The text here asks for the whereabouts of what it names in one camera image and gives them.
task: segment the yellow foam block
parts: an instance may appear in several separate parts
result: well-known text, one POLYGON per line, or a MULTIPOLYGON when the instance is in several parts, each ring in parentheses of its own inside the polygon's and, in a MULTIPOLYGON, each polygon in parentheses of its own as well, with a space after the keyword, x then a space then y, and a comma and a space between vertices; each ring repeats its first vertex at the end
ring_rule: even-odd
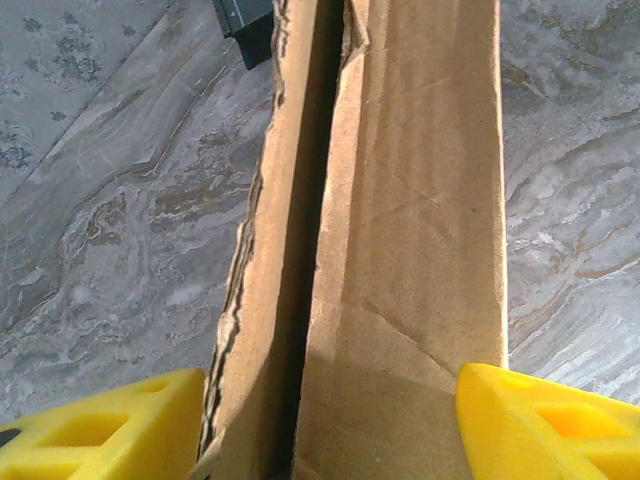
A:
POLYGON ((456 409, 475 480, 640 479, 640 408, 464 365, 456 409))
POLYGON ((180 480, 198 446, 204 373, 177 370, 0 427, 0 480, 180 480))

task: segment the marble floor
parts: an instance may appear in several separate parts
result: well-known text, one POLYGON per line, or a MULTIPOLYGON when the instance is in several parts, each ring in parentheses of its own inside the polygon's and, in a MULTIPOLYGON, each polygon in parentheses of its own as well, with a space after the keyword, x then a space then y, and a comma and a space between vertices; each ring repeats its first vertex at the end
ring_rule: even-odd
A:
MULTIPOLYGON (((503 0, 511 366, 638 404, 639 28, 629 0, 503 0)), ((271 67, 175 0, 114 72, 0 177, 0 422, 209 361, 271 67)))

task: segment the brown cardboard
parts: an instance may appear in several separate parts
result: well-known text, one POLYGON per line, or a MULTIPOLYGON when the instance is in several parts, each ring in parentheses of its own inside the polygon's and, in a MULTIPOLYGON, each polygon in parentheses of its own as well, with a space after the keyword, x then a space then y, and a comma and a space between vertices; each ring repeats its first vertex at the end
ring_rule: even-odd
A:
POLYGON ((507 362, 498 2, 348 7, 293 476, 467 479, 457 372, 507 362))
POLYGON ((263 479, 293 452, 342 6, 275 4, 273 117, 238 231, 192 480, 263 479))

